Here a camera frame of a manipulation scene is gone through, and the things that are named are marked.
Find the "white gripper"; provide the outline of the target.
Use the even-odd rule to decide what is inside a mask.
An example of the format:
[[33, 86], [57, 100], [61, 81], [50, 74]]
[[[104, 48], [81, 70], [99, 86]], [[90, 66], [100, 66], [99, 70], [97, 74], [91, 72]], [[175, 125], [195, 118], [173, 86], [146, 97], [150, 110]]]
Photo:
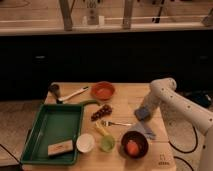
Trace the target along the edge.
[[160, 104], [160, 99], [153, 93], [148, 93], [142, 102], [142, 106], [149, 112], [154, 112]]

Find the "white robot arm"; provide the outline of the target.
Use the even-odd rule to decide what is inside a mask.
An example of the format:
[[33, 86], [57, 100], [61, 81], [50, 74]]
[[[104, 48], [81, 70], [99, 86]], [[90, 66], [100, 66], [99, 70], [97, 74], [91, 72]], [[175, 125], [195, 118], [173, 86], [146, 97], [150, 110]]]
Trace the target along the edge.
[[213, 171], [213, 112], [179, 95], [176, 88], [173, 78], [151, 81], [141, 107], [152, 115], [164, 102], [182, 114], [205, 137], [197, 171]]

